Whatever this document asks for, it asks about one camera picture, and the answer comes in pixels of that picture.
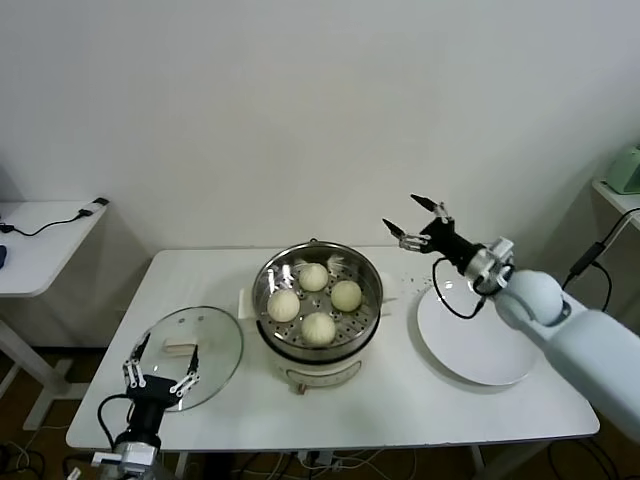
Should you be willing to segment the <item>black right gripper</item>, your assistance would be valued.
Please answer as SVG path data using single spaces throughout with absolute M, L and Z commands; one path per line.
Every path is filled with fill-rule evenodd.
M 436 202 L 430 198 L 411 194 L 410 198 L 422 208 L 430 212 L 434 219 L 421 231 L 421 235 L 406 233 L 390 220 L 383 218 L 382 222 L 391 235 L 398 241 L 403 250 L 428 250 L 441 253 L 450 263 L 464 274 L 467 267 L 485 246 L 472 243 L 455 231 L 455 221 L 449 215 L 443 202 Z

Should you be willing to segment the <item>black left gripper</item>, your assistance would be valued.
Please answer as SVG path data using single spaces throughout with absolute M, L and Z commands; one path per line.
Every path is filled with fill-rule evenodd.
M 127 398 L 133 402 L 133 411 L 125 431 L 127 442 L 160 443 L 159 430 L 165 411 L 175 406 L 179 398 L 199 382 L 199 347 L 195 346 L 186 375 L 180 380 L 158 376 L 144 376 L 141 358 L 150 333 L 135 344 L 122 369 L 127 385 Z

